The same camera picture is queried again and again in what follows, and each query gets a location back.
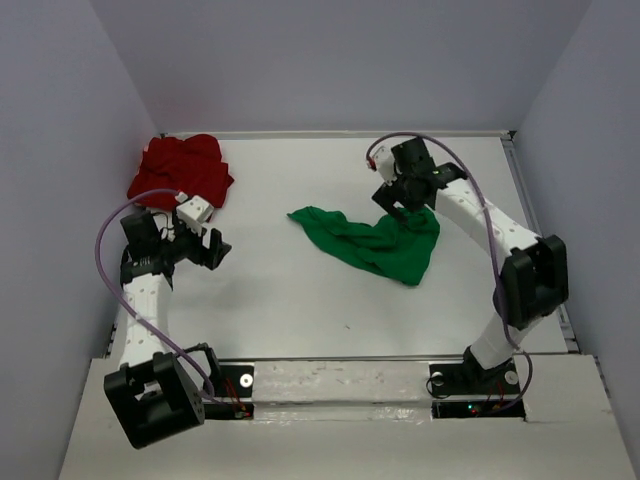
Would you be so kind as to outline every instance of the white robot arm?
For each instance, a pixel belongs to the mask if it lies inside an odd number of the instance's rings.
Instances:
[[[500,312],[498,292],[494,292],[496,312],[484,332],[467,348],[455,378],[440,379],[441,387],[446,381],[455,384],[456,392],[484,390],[504,373],[525,336],[567,299],[564,243],[556,236],[541,238],[486,200],[483,206],[465,171],[452,163],[436,166],[422,138],[391,150],[380,147],[368,161],[384,180],[373,200],[392,216],[403,221],[396,203],[409,211],[427,205],[456,223],[492,255],[484,214],[485,208],[489,210],[506,311]]]
[[[209,397],[223,380],[213,349],[198,344],[182,350],[168,336],[167,313],[176,263],[188,259],[213,270],[231,250],[218,230],[206,227],[213,212],[208,202],[184,194],[176,198],[181,203],[171,212],[170,229],[169,215],[164,214],[164,237],[149,211],[120,221],[128,240],[120,266],[126,340],[118,370],[104,378],[104,391],[135,448],[204,422],[200,387],[178,362],[179,356],[197,367],[205,385],[210,386]],[[189,357],[193,351],[205,353],[211,373]],[[235,413],[228,405],[219,405],[222,415]]]

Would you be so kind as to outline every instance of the towel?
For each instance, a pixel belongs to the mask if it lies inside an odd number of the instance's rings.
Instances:
[[[428,208],[401,209],[405,225],[390,215],[374,226],[349,222],[342,212],[306,207],[288,214],[323,252],[376,275],[416,286],[431,261],[440,224]]]

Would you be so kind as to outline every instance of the purple cable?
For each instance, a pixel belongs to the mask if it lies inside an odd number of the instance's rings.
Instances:
[[[157,188],[155,190],[149,190],[147,192],[141,193],[140,195],[136,195],[131,200],[126,202],[124,205],[121,205],[116,210],[114,210],[107,217],[107,219],[104,221],[104,223],[100,227],[100,230],[98,231],[98,237],[96,238],[96,245],[95,245],[95,248],[94,248],[94,255],[95,255],[95,259],[96,259],[96,267],[98,268],[98,273],[100,274],[100,277],[102,278],[102,281],[104,282],[104,284],[111,291],[113,296],[116,297],[116,300],[118,300],[120,305],[122,305],[122,307],[129,313],[129,315],[131,315],[133,318],[137,319],[138,322],[140,322],[147,330],[149,330],[156,337],[158,337],[162,343],[164,343],[165,345],[170,347],[174,352],[176,352],[176,354],[178,354],[178,356],[184,358],[187,361],[187,363],[189,365],[191,365],[196,370],[196,372],[198,372],[198,374],[203,378],[204,384],[205,384],[205,395],[203,395],[203,396],[205,398],[207,398],[208,400],[212,400],[212,401],[218,402],[218,400],[216,400],[214,398],[215,397],[215,390],[213,388],[213,384],[211,383],[211,380],[207,376],[207,373],[202,369],[202,367],[200,365],[198,365],[198,362],[196,362],[193,359],[193,357],[191,357],[187,352],[185,352],[182,348],[180,348],[180,346],[178,344],[176,344],[173,340],[171,340],[161,330],[159,330],[158,328],[154,327],[151,323],[149,323],[147,320],[145,320],[144,318],[142,318],[142,317],[140,317],[138,315],[138,313],[133,309],[133,307],[131,307],[131,305],[129,305],[125,301],[125,299],[122,296],[122,292],[120,291],[120,289],[109,279],[109,277],[107,275],[107,272],[104,270],[104,266],[102,265],[102,257],[101,257],[101,254],[100,254],[101,247],[102,247],[102,237],[104,237],[104,232],[107,230],[107,227],[109,226],[109,224],[113,221],[114,218],[116,218],[128,206],[133,205],[136,202],[139,202],[143,198],[149,197],[151,195],[156,195],[158,193],[168,193],[170,195],[176,196],[180,192],[178,192],[177,190],[170,189],[170,188]]]
[[[369,148],[367,149],[367,153],[366,153],[366,159],[369,163],[371,163],[371,152],[373,151],[373,149],[378,146],[381,142],[389,139],[389,138],[394,138],[394,137],[418,137],[421,138],[423,140],[426,140],[428,142],[434,143],[436,145],[438,145],[440,148],[442,148],[445,152],[447,152],[451,158],[453,158],[455,160],[455,162],[460,166],[460,168],[462,169],[462,171],[467,175],[469,182],[471,183],[471,186],[473,187],[473,190],[476,194],[476,196],[478,197],[478,201],[480,202],[480,205],[482,205],[482,212],[484,213],[484,220],[485,223],[487,225],[487,236],[489,239],[489,256],[491,257],[491,268],[493,270],[493,279],[495,281],[496,284],[496,292],[497,292],[497,296],[498,296],[498,307],[500,309],[500,312],[505,312],[504,315],[500,315],[500,318],[502,319],[502,328],[504,329],[504,336],[507,339],[507,342],[509,342],[509,344],[514,348],[514,350],[519,351],[520,353],[522,353],[522,355],[525,357],[525,359],[527,360],[527,364],[529,367],[529,374],[527,376],[527,380],[524,383],[524,386],[522,387],[522,390],[520,391],[520,394],[513,399],[511,402],[507,403],[505,406],[497,409],[497,410],[491,410],[489,412],[487,412],[487,415],[494,415],[498,412],[502,412],[504,410],[507,410],[508,408],[511,408],[512,406],[514,406],[516,403],[518,403],[520,400],[522,400],[522,397],[524,397],[524,394],[527,392],[527,390],[529,389],[529,386],[531,385],[531,380],[533,379],[533,361],[531,360],[531,356],[525,352],[524,350],[522,350],[522,348],[520,347],[520,345],[518,345],[513,338],[511,337],[511,333],[509,332],[509,324],[507,323],[507,301],[505,298],[505,293],[504,293],[504,289],[502,287],[502,282],[500,281],[500,266],[498,265],[498,253],[497,253],[497,248],[496,248],[496,238],[494,236],[493,233],[493,222],[491,221],[491,214],[489,213],[489,209],[487,208],[487,201],[484,197],[484,195],[482,194],[482,190],[480,190],[480,185],[478,185],[478,182],[476,181],[476,179],[473,177],[473,175],[471,174],[471,171],[467,168],[467,166],[464,164],[464,162],[460,159],[460,157],[458,157],[458,155],[451,150],[449,147],[447,147],[444,143],[442,143],[440,140],[437,140],[433,137],[430,137],[429,135],[425,135],[423,133],[416,133],[416,132],[394,132],[394,133],[389,133],[387,135],[384,135],[380,138],[378,138],[375,142],[373,142],[371,144],[371,146],[369,146]]]

